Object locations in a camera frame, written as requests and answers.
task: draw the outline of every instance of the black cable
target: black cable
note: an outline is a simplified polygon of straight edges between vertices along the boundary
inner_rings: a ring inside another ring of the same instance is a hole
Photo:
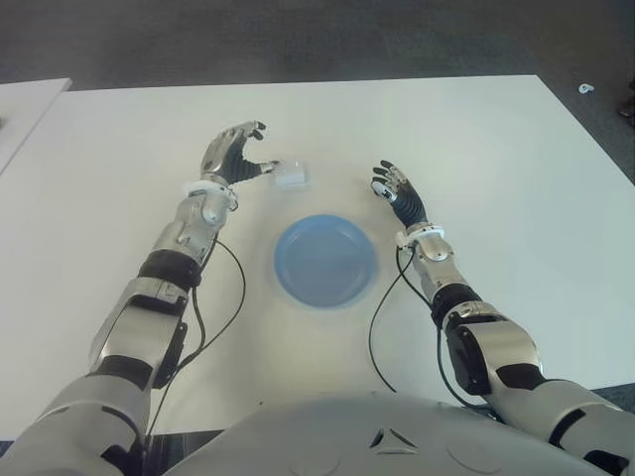
[[[415,288],[415,286],[410,282],[408,277],[404,274],[405,270],[402,270],[402,268],[401,268],[401,262],[399,261],[399,254],[397,254],[395,261],[397,262],[397,269],[399,270],[399,272],[402,275],[402,278],[404,279],[406,284],[410,287],[411,290],[413,290],[413,292],[415,292],[415,294],[419,298],[421,298],[421,300],[423,302],[426,303],[428,308],[430,310],[432,310],[432,306],[430,304],[430,301],[427,300],[426,297],[417,288]],[[445,387],[447,388],[447,390],[452,394],[453,397],[455,397],[458,400],[459,403],[461,403],[465,407],[468,407],[469,409],[473,409],[473,410],[486,410],[486,409],[489,409],[490,408],[489,405],[474,405],[474,404],[471,404],[466,399],[462,398],[456,392],[456,390],[452,387],[452,385],[450,384],[449,380],[447,379],[447,375],[445,374],[444,362],[443,362],[442,356],[441,356],[441,344],[442,344],[441,329],[437,328],[437,364],[439,365],[439,372],[441,373],[441,378],[443,379]]]
[[[211,254],[214,252],[214,248],[216,247],[216,243],[218,242],[218,233],[214,235],[213,241],[211,242],[211,246],[209,247],[209,251],[207,252],[207,256],[202,261],[200,265],[200,269],[198,270],[198,274],[202,275],[207,263],[209,262],[209,258],[211,258]],[[198,323],[198,330],[200,331],[200,343],[194,352],[200,352],[202,346],[205,345],[205,340],[207,339],[205,323],[202,320],[202,315],[200,314],[200,309],[198,308],[198,293],[196,289],[199,284],[191,288],[191,305],[194,309],[194,316],[196,317],[196,322]]]
[[[399,248],[397,248],[397,251],[395,252],[395,257],[397,260],[399,260]],[[392,385],[390,385],[390,383],[386,380],[384,375],[381,373],[381,370],[379,370],[379,367],[377,367],[377,362],[375,361],[375,354],[373,352],[373,344],[372,344],[373,327],[375,326],[375,320],[377,319],[377,315],[379,314],[379,309],[381,309],[381,306],[384,304],[384,301],[386,300],[390,292],[393,291],[393,288],[395,288],[395,285],[397,284],[399,279],[404,276],[404,273],[406,272],[410,264],[413,262],[413,258],[414,258],[414,255],[410,257],[410,260],[408,261],[406,268],[399,271],[399,275],[397,275],[397,278],[393,280],[392,284],[386,290],[386,293],[384,293],[384,296],[381,298],[381,300],[379,301],[379,304],[377,304],[377,307],[375,308],[375,313],[373,314],[373,318],[370,319],[370,327],[368,328],[368,353],[370,354],[370,361],[372,362],[373,367],[375,368],[375,372],[377,373],[379,378],[382,380],[382,382],[384,382],[384,384],[386,384],[386,387],[388,387],[390,390],[392,390],[395,393],[397,393],[395,388]]]
[[[464,407],[468,407],[469,409],[472,409],[472,410],[489,410],[490,409],[489,405],[471,404],[470,402],[462,398],[461,395],[459,395],[454,390],[452,385],[449,384],[449,380],[447,379],[447,375],[445,374],[445,370],[444,370],[444,362],[441,357],[441,329],[438,327],[437,327],[437,364],[439,365],[439,372],[441,373],[441,378],[444,380],[445,387],[452,394],[452,396],[455,397]]]
[[[393,283],[390,285],[390,287],[388,288],[388,290],[386,291],[386,293],[384,294],[382,299],[379,301],[379,305],[375,309],[375,313],[373,314],[373,318],[370,321],[370,329],[369,329],[369,332],[368,332],[368,350],[370,352],[370,360],[371,360],[371,362],[373,364],[373,367],[375,368],[375,372],[377,372],[377,375],[384,382],[384,384],[386,384],[386,386],[390,390],[395,392],[395,393],[397,391],[386,380],[386,378],[383,376],[383,374],[381,373],[381,371],[377,367],[377,363],[375,362],[375,357],[374,357],[373,350],[372,350],[372,345],[371,345],[372,330],[373,330],[373,324],[375,323],[375,319],[377,317],[379,309],[381,308],[382,304],[384,303],[384,300],[386,300],[386,297],[393,290],[393,288],[395,287],[395,285],[397,284],[397,282],[399,281],[400,278],[403,279],[406,282],[406,284],[408,285],[408,287],[421,299],[421,301],[430,310],[432,310],[432,306],[430,304],[430,301],[415,287],[415,285],[413,285],[411,283],[411,281],[406,276],[406,270],[412,264],[414,257],[415,257],[415,254],[413,252],[413,254],[410,256],[410,260],[408,260],[408,264],[406,265],[406,267],[402,268],[401,267],[401,261],[399,260],[399,247],[395,250],[395,264],[397,265],[397,269],[399,270],[399,275],[397,275],[397,278],[395,278],[395,281],[393,281]],[[444,381],[444,384],[445,384],[445,387],[447,388],[447,390],[452,394],[453,397],[455,397],[458,400],[459,403],[461,403],[463,406],[465,406],[465,407],[467,407],[469,409],[480,410],[480,411],[482,411],[482,410],[490,410],[491,407],[489,405],[474,405],[474,404],[471,404],[470,402],[468,402],[467,400],[462,398],[454,390],[454,388],[450,384],[449,380],[447,379],[447,375],[445,374],[444,363],[442,361],[442,355],[441,355],[441,344],[442,344],[442,342],[441,342],[441,330],[438,328],[437,329],[437,363],[439,365],[439,372],[441,373],[441,378]]]
[[[236,317],[238,316],[238,314],[240,313],[240,310],[242,309],[243,304],[245,303],[245,296],[247,294],[247,280],[245,278],[245,271],[242,268],[242,265],[240,264],[240,260],[238,260],[238,258],[236,257],[236,255],[221,241],[218,241],[215,237],[214,237],[214,244],[217,243],[220,246],[222,246],[225,251],[227,251],[227,253],[229,253],[229,255],[233,258],[234,262],[236,263],[236,265],[238,266],[238,270],[240,271],[240,278],[242,280],[242,295],[240,297],[240,303],[238,304],[238,307],[236,307],[236,310],[234,311],[233,315],[229,318],[229,320],[227,320],[227,322],[225,323],[225,325],[222,326],[222,328],[209,340],[209,342],[205,343],[204,345],[199,346],[196,350],[194,350],[193,353],[191,353],[190,355],[188,355],[185,359],[183,359],[179,365],[177,366],[177,369],[175,370],[174,374],[172,374],[172,378],[170,379],[170,381],[168,382],[168,386],[166,387],[166,390],[163,392],[163,395],[161,396],[161,400],[159,401],[159,405],[157,406],[157,411],[155,412],[155,416],[152,420],[152,424],[150,425],[149,429],[148,429],[148,434],[152,434],[152,431],[155,428],[155,425],[157,423],[157,419],[159,417],[159,412],[161,411],[161,408],[163,407],[163,403],[166,400],[166,396],[168,395],[168,390],[170,389],[170,387],[172,386],[172,383],[175,381],[177,375],[179,375],[179,373],[188,365],[190,364],[196,357],[198,357],[207,347],[209,347],[216,339],[218,339],[218,337],[220,337],[220,335],[227,329],[227,327],[229,327],[229,325],[231,325],[231,323],[236,319]],[[205,258],[205,261],[203,262],[203,264],[201,265],[201,270],[204,268],[204,266],[207,264],[207,261],[209,261],[209,256],[211,256],[211,251],[213,250],[213,246],[210,249],[210,253],[207,255],[207,257]],[[198,309],[198,305],[196,304],[196,306],[194,307],[194,313],[196,314],[196,320],[199,321],[199,325],[202,324],[202,317],[200,315],[200,310]]]
[[[413,252],[413,254],[410,257],[410,261],[413,261],[413,258],[415,257],[415,252]],[[423,301],[426,303],[426,306],[432,310],[433,307],[430,304],[430,301],[423,295],[423,293],[421,291],[419,291],[415,285],[413,285],[410,280],[408,279],[408,277],[405,274],[405,269],[402,270],[401,268],[401,261],[399,261],[399,248],[397,248],[397,253],[395,253],[395,263],[397,264],[397,269],[399,270],[399,275],[403,278],[403,280],[406,282],[406,284],[408,285],[408,287],[413,290],[413,292]]]

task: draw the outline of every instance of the white tabletop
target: white tabletop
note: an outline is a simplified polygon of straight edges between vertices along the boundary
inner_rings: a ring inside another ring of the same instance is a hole
[[[299,159],[310,185],[236,187],[221,240],[245,267],[245,307],[179,376],[157,431],[225,428],[261,402],[304,394],[383,389],[366,336],[396,276],[400,226],[369,188],[381,159],[411,178],[477,292],[533,335],[547,377],[635,381],[635,188],[536,76],[68,92],[0,177],[0,438],[85,372],[92,335],[209,140],[252,119],[269,131],[248,155]],[[376,247],[377,279],[341,310],[294,302],[273,275],[276,240],[313,213],[352,220]],[[218,249],[199,292],[207,335],[237,305],[238,276]],[[193,326],[189,348],[197,340]],[[452,402],[429,313],[403,285],[375,348],[399,391]]]
[[[0,174],[69,79],[0,84]]]

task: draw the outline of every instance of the floor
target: floor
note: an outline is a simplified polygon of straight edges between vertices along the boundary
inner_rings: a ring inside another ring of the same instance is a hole
[[[0,83],[534,73],[635,182],[635,131],[616,114],[632,94],[634,19],[632,0],[3,0]],[[598,392],[635,410],[635,386]]]

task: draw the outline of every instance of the robot forearm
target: robot forearm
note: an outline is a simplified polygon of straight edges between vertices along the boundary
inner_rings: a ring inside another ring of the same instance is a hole
[[[414,245],[415,268],[460,386],[507,423],[620,474],[632,457],[635,416],[578,384],[545,379],[530,335],[467,284],[438,227],[413,226],[403,240]]]
[[[246,123],[212,141],[201,180],[95,336],[90,373],[63,389],[20,435],[0,460],[3,475],[140,474],[150,391],[164,387],[178,366],[189,291],[227,212],[236,208],[229,186],[273,167],[242,157],[246,139],[263,127]]]

